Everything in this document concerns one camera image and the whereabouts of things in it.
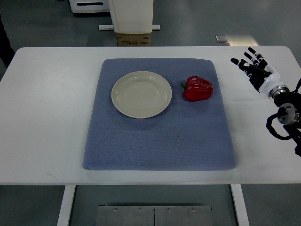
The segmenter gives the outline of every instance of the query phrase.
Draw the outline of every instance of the pepper stem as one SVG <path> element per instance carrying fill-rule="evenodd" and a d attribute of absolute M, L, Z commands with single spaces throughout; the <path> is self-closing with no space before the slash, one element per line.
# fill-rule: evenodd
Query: pepper stem
<path fill-rule="evenodd" d="M 182 86 L 184 89 L 187 89 L 187 86 L 185 86 L 183 82 L 181 82 L 181 86 Z"/>

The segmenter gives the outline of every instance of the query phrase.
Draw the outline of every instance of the person's leg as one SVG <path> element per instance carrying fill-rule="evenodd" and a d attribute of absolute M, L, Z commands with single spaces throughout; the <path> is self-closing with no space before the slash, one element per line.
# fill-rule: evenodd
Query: person's leg
<path fill-rule="evenodd" d="M 0 58 L 5 66 L 8 66 L 15 55 L 14 50 L 10 46 L 9 39 L 4 30 L 0 14 Z"/>

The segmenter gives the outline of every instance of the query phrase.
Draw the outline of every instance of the plate rim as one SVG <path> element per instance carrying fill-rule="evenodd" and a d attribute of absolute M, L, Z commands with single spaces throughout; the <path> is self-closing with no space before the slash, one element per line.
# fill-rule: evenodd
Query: plate rim
<path fill-rule="evenodd" d="M 168 85 L 168 88 L 167 88 L 167 89 L 168 89 L 168 91 L 170 91 L 170 98 L 167 99 L 167 101 L 166 101 L 166 106 L 165 106 L 163 109 L 160 109 L 160 111 L 158 111 L 157 113 L 149 114 L 148 116 L 141 116 L 141 117 L 139 117 L 139 116 L 133 116 L 133 115 L 131 115 L 131 114 L 124 113 L 122 110 L 120 110 L 120 109 L 118 108 L 118 106 L 117 106 L 117 104 L 115 104 L 115 100 L 114 100 L 114 98 L 113 98 L 113 93 L 114 93 L 114 90 L 115 90 L 115 88 L 116 88 L 116 85 L 117 85 L 122 79 L 124 79 L 124 77 L 127 77 L 127 76 L 129 76 L 129 75 L 131 75 L 131 74 L 134 74 L 134 73 L 151 73 L 151 74 L 155 74 L 156 76 L 159 76 L 159 78 L 163 79 L 163 80 L 166 82 L 166 84 Z M 155 73 L 155 72 L 150 72 L 150 71 L 134 71 L 134 72 L 127 73 L 126 75 L 123 75 L 121 78 L 119 78 L 119 79 L 114 83 L 113 88 L 112 88 L 112 90 L 111 90 L 111 100 L 112 100 L 113 105 L 115 106 L 115 108 L 116 108 L 119 112 L 121 112 L 122 114 L 124 114 L 124 115 L 126 115 L 126 116 L 128 116 L 128 117 L 130 117 L 130 118 L 134 118 L 134 119 L 147 119 L 147 118 L 151 118 L 151 117 L 154 117 L 154 116 L 160 114 L 161 112 L 163 112 L 163 111 L 169 106 L 169 104 L 170 104 L 170 102 L 171 102 L 171 99 L 172 99 L 172 93 L 173 93 L 173 92 L 172 92 L 172 89 L 171 89 L 171 86 L 170 86 L 169 82 L 168 82 L 168 81 L 166 80 L 166 78 L 164 78 L 162 75 L 160 75 L 160 74 L 158 74 L 158 73 Z"/>

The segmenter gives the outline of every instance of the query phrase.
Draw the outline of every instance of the white table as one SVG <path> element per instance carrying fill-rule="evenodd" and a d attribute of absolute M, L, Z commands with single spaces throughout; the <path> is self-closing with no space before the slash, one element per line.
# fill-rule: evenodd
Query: white table
<path fill-rule="evenodd" d="M 294 90 L 301 69 L 286 47 L 254 47 Z M 233 63 L 247 47 L 22 48 L 0 82 L 0 184 L 299 183 L 296 144 L 274 138 L 266 119 L 277 107 Z M 237 167 L 228 171 L 87 171 L 87 130 L 102 63 L 108 58 L 211 60 L 228 117 Z M 274 127 L 285 135 L 282 126 Z"/>

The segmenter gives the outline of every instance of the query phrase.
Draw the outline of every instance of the cardboard box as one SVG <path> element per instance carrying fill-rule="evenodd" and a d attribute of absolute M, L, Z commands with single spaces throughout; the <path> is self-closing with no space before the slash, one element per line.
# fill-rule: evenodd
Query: cardboard box
<path fill-rule="evenodd" d="M 151 46 L 151 34 L 116 34 L 118 46 Z"/>

